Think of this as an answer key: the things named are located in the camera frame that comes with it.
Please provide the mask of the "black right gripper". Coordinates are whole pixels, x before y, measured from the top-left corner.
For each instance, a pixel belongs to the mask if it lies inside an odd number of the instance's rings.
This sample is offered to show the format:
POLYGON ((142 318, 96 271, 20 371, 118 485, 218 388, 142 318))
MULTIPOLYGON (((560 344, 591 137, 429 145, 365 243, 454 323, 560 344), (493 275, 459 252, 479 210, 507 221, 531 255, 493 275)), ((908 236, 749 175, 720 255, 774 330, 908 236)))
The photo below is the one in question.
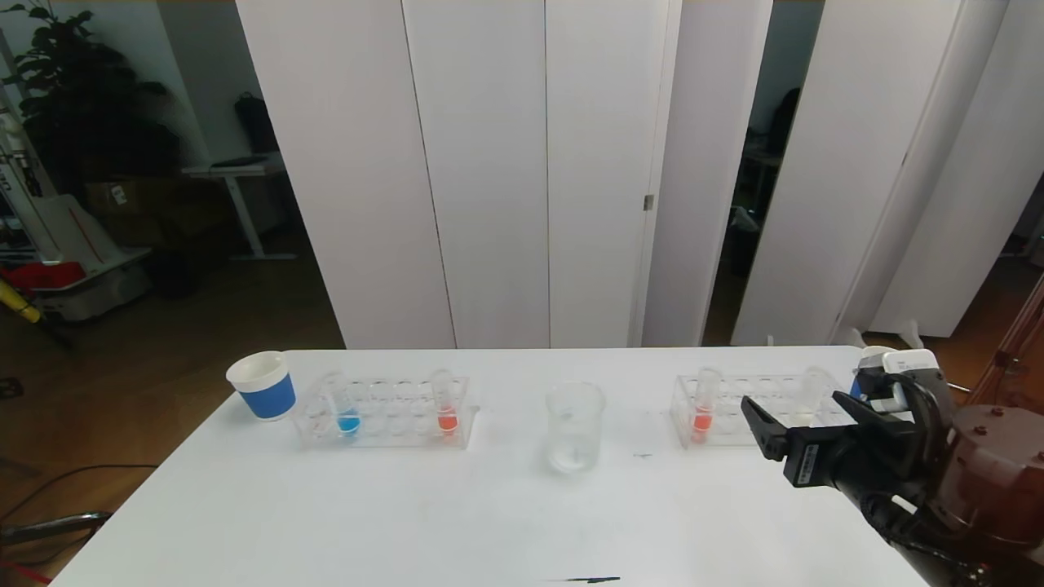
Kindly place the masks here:
POLYGON ((910 422, 897 422, 845 391, 833 401, 854 421, 850 425, 788 428, 753 397, 743 396, 745 417, 762 456, 784 461, 784 475, 797 489, 827 487, 843 493, 865 517, 918 512, 917 495, 897 472, 896 457, 906 456, 910 422))

